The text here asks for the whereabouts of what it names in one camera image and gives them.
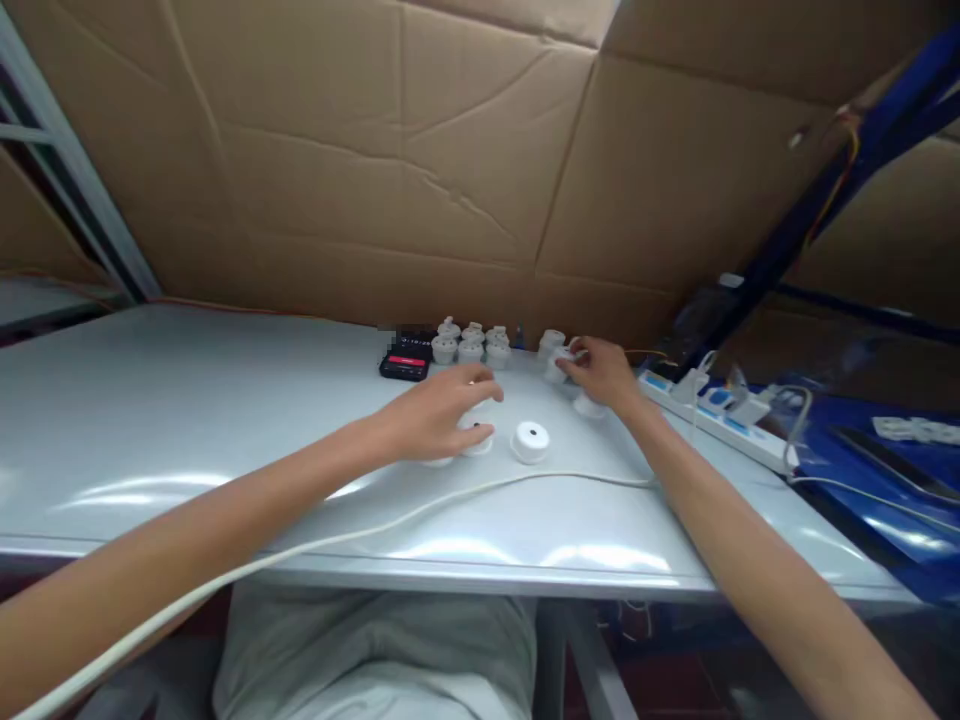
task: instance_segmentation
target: gray pants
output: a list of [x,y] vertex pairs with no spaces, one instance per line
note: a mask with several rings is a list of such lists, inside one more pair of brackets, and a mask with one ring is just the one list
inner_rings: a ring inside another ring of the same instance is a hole
[[529,720],[536,601],[238,583],[220,720]]

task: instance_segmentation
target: white plug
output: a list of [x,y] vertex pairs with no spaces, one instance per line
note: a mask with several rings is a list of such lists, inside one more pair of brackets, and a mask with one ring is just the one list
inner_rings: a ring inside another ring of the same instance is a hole
[[693,405],[708,382],[710,382],[710,376],[707,373],[693,368],[670,389],[670,397],[683,405]]
[[740,402],[732,405],[727,411],[727,417],[743,427],[753,427],[770,412],[770,404],[764,402],[760,395],[750,393]]

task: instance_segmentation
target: white cylindrical object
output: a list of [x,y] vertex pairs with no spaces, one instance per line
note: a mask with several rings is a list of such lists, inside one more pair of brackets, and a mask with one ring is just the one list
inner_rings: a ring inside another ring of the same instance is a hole
[[452,315],[447,315],[443,323],[437,327],[437,335],[439,337],[453,338],[454,340],[460,339],[460,326],[453,322]]
[[467,326],[460,336],[468,342],[475,343],[483,343],[483,341],[486,339],[483,335],[483,325],[473,322]]
[[594,402],[590,396],[587,395],[587,391],[581,388],[577,399],[573,401],[573,409],[584,417],[599,419],[603,417],[607,406]]
[[439,460],[423,460],[420,464],[426,467],[444,467],[453,462],[453,458],[440,458]]
[[544,330],[537,350],[537,360],[549,360],[553,351],[561,347],[566,339],[567,336],[559,330]]
[[543,371],[543,379],[549,383],[554,383],[559,385],[564,380],[567,379],[567,374],[557,367],[557,360],[563,358],[564,360],[573,360],[573,353],[570,352],[569,348],[558,347],[551,354],[550,359],[547,361],[547,367]]
[[457,354],[457,341],[452,336],[437,335],[430,341],[433,348],[433,361],[438,365],[449,365]]
[[472,340],[461,340],[459,347],[460,357],[457,362],[461,365],[480,362],[483,359],[483,345]]
[[524,465],[536,465],[547,456],[550,434],[542,425],[525,420],[514,430],[510,449]]
[[513,351],[506,345],[498,342],[487,343],[487,367],[493,370],[505,370],[510,364]]
[[510,336],[507,335],[506,325],[494,325],[487,330],[487,342],[499,342],[503,345],[510,345]]
[[[457,427],[461,430],[469,430],[472,427],[483,424],[484,423],[481,423],[472,412],[468,412],[466,415],[460,418],[460,422],[457,423]],[[492,449],[493,435],[488,437],[483,442],[477,443],[476,445],[471,445],[460,454],[466,455],[467,457],[477,457],[478,455],[486,455]]]

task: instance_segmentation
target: power strip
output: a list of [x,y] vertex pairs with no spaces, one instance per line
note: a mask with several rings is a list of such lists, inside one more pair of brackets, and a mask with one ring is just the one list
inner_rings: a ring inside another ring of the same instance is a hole
[[[702,407],[677,402],[670,396],[673,383],[649,371],[640,376],[639,382],[640,388],[647,397],[674,415],[679,415],[687,422],[693,422],[693,413],[699,413],[697,415],[699,429],[710,433],[774,472],[784,472],[783,450],[787,444],[786,440],[756,426],[743,427],[725,415],[717,415]],[[787,463],[791,471],[799,465],[797,451],[794,448],[790,448]]]

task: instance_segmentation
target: power cord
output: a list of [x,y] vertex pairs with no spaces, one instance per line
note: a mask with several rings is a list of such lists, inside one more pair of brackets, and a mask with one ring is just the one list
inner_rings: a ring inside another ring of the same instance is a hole
[[783,448],[783,475],[785,476],[787,485],[791,487],[799,483],[804,482],[818,482],[825,485],[833,485],[834,487],[842,488],[848,492],[856,493],[857,495],[862,495],[863,497],[869,498],[875,502],[887,505],[892,508],[896,508],[901,512],[905,512],[908,515],[912,515],[921,520],[926,520],[927,522],[933,523],[939,527],[945,528],[947,530],[952,530],[953,532],[960,533],[960,527],[956,525],[951,525],[950,523],[938,520],[935,517],[927,515],[926,513],[919,512],[912,508],[908,508],[905,505],[900,505],[899,503],[892,502],[885,498],[874,495],[873,493],[866,492],[859,488],[855,488],[852,485],[847,485],[846,483],[840,482],[839,480],[834,480],[832,478],[821,478],[821,477],[791,477],[793,469],[790,467],[789,457],[790,457],[790,448],[796,447],[797,438],[800,433],[803,432],[803,426],[806,424],[807,416],[810,414],[810,408],[813,405],[813,393],[809,388],[805,388],[801,385],[781,385],[780,390],[795,390],[802,392],[804,394],[804,403],[803,408],[800,410],[800,414],[797,416],[797,421],[793,424],[793,427],[790,430],[790,434],[787,436],[787,442]]
[[790,448],[796,449],[797,438],[800,436],[800,433],[803,432],[803,426],[807,422],[807,415],[810,414],[810,408],[813,406],[813,393],[810,392],[809,388],[805,388],[802,385],[781,385],[780,390],[794,390],[804,394],[803,407],[797,416],[797,421],[793,424],[793,427],[790,428],[790,433],[787,435],[787,442],[783,446],[783,474],[790,477],[790,475],[793,474],[793,468],[790,467]]
[[202,602],[217,590],[226,587],[237,580],[245,578],[265,568],[277,565],[284,560],[289,560],[292,557],[310,552],[311,550],[317,550],[319,548],[326,547],[327,545],[334,545],[336,543],[347,542],[350,540],[359,540],[360,538],[370,537],[371,535],[378,535],[380,533],[387,532],[388,530],[392,530],[395,527],[403,525],[404,523],[413,520],[414,518],[423,515],[426,512],[429,512],[433,508],[439,507],[440,505],[445,505],[453,500],[468,497],[470,495],[477,495],[479,493],[486,492],[487,490],[492,490],[505,485],[512,485],[524,480],[532,480],[540,477],[580,477],[610,485],[621,485],[623,487],[630,488],[645,488],[655,484],[653,480],[623,480],[621,478],[581,472],[528,473],[518,477],[493,480],[491,482],[484,483],[483,485],[477,485],[476,487],[457,490],[456,492],[443,495],[435,500],[431,500],[430,502],[421,505],[418,508],[415,508],[414,510],[411,510],[404,515],[401,515],[394,520],[391,520],[390,522],[384,523],[383,525],[378,525],[377,527],[367,528],[366,530],[357,530],[354,532],[344,533],[342,535],[336,535],[334,537],[321,538],[319,540],[311,540],[309,542],[301,543],[300,545],[294,545],[293,547],[282,550],[281,552],[268,555],[267,557],[260,558],[259,560],[254,560],[246,565],[241,565],[240,567],[235,568],[228,573],[224,573],[223,575],[216,577],[213,580],[210,580],[200,587],[190,591],[179,600],[171,603],[166,608],[156,613],[153,617],[147,619],[139,627],[131,630],[112,647],[107,649],[102,655],[81,668],[72,677],[68,678],[56,688],[48,692],[42,698],[33,703],[33,705],[14,716],[13,720],[43,720],[43,718],[47,718],[54,714],[66,703],[77,697],[87,687],[103,677],[103,675],[106,674],[114,665],[122,661],[141,643],[163,628],[171,620],[190,609],[195,604]]
[[945,528],[947,530],[952,530],[953,532],[960,533],[960,527],[957,527],[956,525],[951,525],[950,523],[944,522],[943,520],[938,520],[935,517],[931,517],[926,513],[922,513],[922,512],[919,512],[918,510],[913,510],[912,508],[908,508],[904,505],[900,505],[890,500],[886,500],[885,498],[874,495],[873,493],[868,493],[864,490],[860,490],[859,488],[855,488],[852,485],[847,485],[846,483],[842,483],[838,480],[833,480],[831,478],[818,478],[818,477],[787,478],[787,485],[790,485],[790,486],[797,485],[799,483],[804,483],[804,482],[818,482],[818,483],[823,483],[825,485],[833,485],[835,487],[843,488],[844,490],[847,490],[852,493],[856,493],[857,495],[863,495],[864,497],[870,498],[871,500],[874,500],[878,503],[882,503],[892,508],[896,508],[897,510],[900,510],[901,512],[905,512],[908,515],[913,515],[914,517],[920,518],[921,520],[926,520],[927,522],[931,522],[934,525],[939,525],[940,527]]

